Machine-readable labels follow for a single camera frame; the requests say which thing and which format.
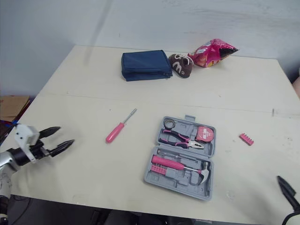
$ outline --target screwdriver handle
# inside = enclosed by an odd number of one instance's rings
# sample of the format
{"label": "screwdriver handle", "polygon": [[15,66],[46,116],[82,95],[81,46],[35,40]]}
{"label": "screwdriver handle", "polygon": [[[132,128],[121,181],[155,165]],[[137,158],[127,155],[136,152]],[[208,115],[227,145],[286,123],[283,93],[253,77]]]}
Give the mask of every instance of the screwdriver handle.
{"label": "screwdriver handle", "polygon": [[161,158],[161,157],[158,157],[158,156],[153,156],[152,163],[157,163],[157,164],[160,164],[160,165],[164,165],[164,166],[176,169],[176,170],[184,170],[184,165],[183,164],[175,162],[173,160],[166,159],[166,158]]}
{"label": "screwdriver handle", "polygon": [[112,142],[116,136],[120,133],[120,131],[123,129],[124,123],[120,123],[118,126],[115,127],[115,129],[106,137],[106,142],[110,143]]}

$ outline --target cardboard box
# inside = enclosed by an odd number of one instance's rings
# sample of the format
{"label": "cardboard box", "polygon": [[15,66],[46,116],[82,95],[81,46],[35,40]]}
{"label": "cardboard box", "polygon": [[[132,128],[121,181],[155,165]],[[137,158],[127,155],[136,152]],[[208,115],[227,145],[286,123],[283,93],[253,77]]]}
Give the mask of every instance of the cardboard box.
{"label": "cardboard box", "polygon": [[0,97],[0,120],[12,122],[29,103],[29,96]]}

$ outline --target open tool case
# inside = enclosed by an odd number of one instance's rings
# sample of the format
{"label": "open tool case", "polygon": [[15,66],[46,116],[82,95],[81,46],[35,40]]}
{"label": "open tool case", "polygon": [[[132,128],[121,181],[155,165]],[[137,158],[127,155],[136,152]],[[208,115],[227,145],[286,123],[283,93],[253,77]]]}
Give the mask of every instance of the open tool case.
{"label": "open tool case", "polygon": [[[213,139],[210,142],[199,141],[199,143],[204,147],[203,149],[196,149],[192,147],[188,147],[187,149],[185,149],[178,145],[172,146],[163,143],[162,139],[174,143],[182,142],[180,139],[169,135],[168,132],[164,132],[164,121],[167,119],[172,119],[175,121],[175,127],[172,128],[171,131],[175,131],[182,135],[188,136],[192,141],[195,140],[198,128],[201,126],[210,128],[213,131]],[[180,120],[172,117],[164,117],[160,124],[157,141],[158,145],[152,150],[152,155],[146,168],[144,176],[145,181],[157,186],[161,186],[163,188],[189,195],[194,198],[205,201],[210,200],[212,196],[214,172],[214,165],[210,158],[215,153],[215,128],[195,123],[195,117],[193,116],[186,115],[185,120]],[[157,161],[161,160],[160,158],[180,163],[182,167],[184,165],[185,168],[174,169],[171,168],[172,165],[171,167],[170,165],[163,166],[161,165],[161,163],[157,163]],[[199,172],[203,171],[203,166],[204,168],[207,168],[208,176],[206,181],[201,183],[204,176]]]}

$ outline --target blue fabric case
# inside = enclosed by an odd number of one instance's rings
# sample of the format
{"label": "blue fabric case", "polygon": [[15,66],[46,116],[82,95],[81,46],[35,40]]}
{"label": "blue fabric case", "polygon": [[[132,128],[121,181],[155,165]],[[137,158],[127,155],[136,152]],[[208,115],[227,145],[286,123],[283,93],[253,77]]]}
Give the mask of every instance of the blue fabric case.
{"label": "blue fabric case", "polygon": [[163,50],[123,53],[121,64],[126,81],[154,80],[172,76],[171,64]]}

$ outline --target white table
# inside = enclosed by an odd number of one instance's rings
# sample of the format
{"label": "white table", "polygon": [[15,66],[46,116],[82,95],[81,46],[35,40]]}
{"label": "white table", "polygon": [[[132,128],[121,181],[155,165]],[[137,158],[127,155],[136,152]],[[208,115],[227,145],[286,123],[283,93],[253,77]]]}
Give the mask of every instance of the white table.
{"label": "white table", "polygon": [[[48,148],[76,141],[63,154],[14,174],[12,193],[118,210],[280,224],[292,209],[276,176],[300,191],[300,101],[278,62],[231,56],[208,69],[195,67],[188,79],[174,74],[167,80],[126,82],[120,58],[130,51],[74,47],[20,122],[40,130],[61,126],[43,140]],[[120,135],[106,144],[107,134],[134,108],[138,111]],[[186,114],[217,130],[209,202],[143,181],[161,119]],[[244,132],[254,139],[252,146],[239,139]],[[11,147],[17,147],[12,134],[1,151]]]}

